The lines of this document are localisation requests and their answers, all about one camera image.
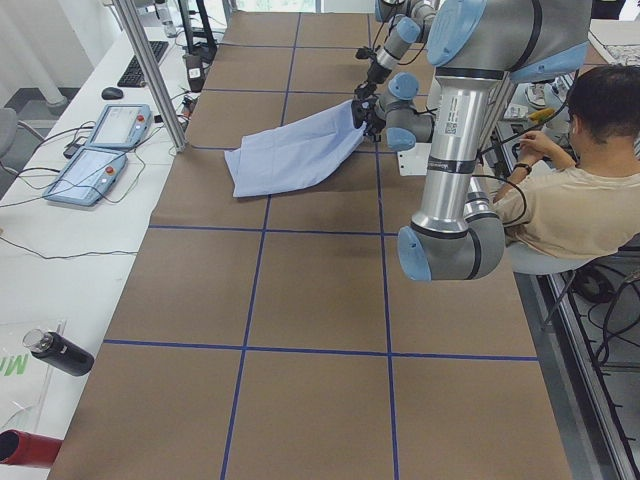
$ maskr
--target bottle cap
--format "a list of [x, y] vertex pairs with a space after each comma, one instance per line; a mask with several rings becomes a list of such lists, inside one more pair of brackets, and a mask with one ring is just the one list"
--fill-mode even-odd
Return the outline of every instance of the bottle cap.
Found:
[[22, 345], [34, 353], [42, 353], [51, 346], [52, 340], [51, 334], [45, 333], [39, 328], [34, 328], [24, 336]]

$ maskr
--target light blue cloth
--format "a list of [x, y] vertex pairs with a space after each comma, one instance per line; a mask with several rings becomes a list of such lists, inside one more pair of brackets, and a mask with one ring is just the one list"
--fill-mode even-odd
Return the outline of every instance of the light blue cloth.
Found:
[[331, 175], [360, 145], [351, 101], [295, 123], [242, 138], [239, 149], [224, 153], [233, 177], [234, 197], [290, 192], [311, 187]]

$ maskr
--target beige t-shirt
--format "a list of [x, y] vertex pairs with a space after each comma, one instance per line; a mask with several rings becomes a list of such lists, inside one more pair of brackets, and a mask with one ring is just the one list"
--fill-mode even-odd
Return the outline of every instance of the beige t-shirt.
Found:
[[611, 255], [640, 232], [640, 174], [599, 177], [576, 167], [527, 177], [518, 185], [527, 199], [510, 190], [495, 210], [508, 241], [521, 241], [559, 258]]

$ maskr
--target computer mouse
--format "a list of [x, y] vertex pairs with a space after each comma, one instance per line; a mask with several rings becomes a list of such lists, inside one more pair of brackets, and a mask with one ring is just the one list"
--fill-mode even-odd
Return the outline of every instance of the computer mouse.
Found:
[[117, 87], [107, 87], [102, 91], [104, 100], [118, 100], [124, 97], [124, 92]]

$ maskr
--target white tube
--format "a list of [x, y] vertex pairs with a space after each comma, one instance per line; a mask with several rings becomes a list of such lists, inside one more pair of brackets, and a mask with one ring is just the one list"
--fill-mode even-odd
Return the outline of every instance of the white tube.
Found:
[[24, 67], [31, 80], [35, 83], [42, 96], [50, 107], [64, 106], [68, 103], [67, 98], [60, 93], [58, 87], [53, 82], [49, 72], [44, 68], [40, 60], [32, 50], [29, 42], [16, 28], [15, 23], [10, 19], [5, 7], [0, 2], [0, 34], [4, 37], [5, 45], [16, 45], [20, 47], [19, 52], [15, 52], [16, 60]]

